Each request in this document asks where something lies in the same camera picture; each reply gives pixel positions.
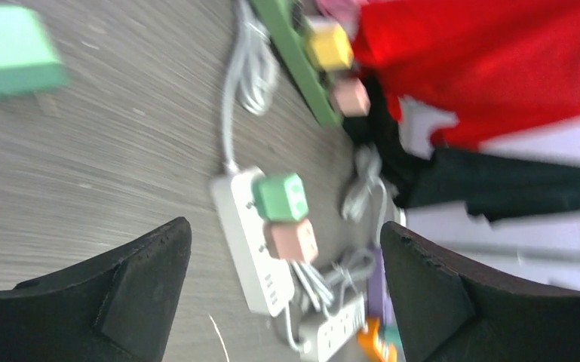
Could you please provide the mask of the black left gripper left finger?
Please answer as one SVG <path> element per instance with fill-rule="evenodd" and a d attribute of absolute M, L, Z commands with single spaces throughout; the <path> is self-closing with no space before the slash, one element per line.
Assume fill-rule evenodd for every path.
<path fill-rule="evenodd" d="M 0 361 L 160 361 L 189 264 L 182 217 L 0 290 Z"/>

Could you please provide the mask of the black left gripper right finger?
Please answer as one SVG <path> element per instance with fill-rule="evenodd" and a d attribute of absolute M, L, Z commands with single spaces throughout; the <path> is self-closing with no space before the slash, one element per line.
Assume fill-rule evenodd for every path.
<path fill-rule="evenodd" d="M 396 222 L 380 241 L 408 361 L 580 361 L 580 291 L 499 271 Z"/>

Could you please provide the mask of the small white power strip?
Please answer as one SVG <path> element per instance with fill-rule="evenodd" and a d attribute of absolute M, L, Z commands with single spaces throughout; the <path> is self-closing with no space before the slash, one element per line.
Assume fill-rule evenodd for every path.
<path fill-rule="evenodd" d="M 299 338 L 308 343 L 300 353 L 301 361 L 326 362 L 356 333 L 366 326 L 366 295 L 346 297 L 343 306 L 327 317 L 317 313 L 306 316 L 299 325 Z"/>

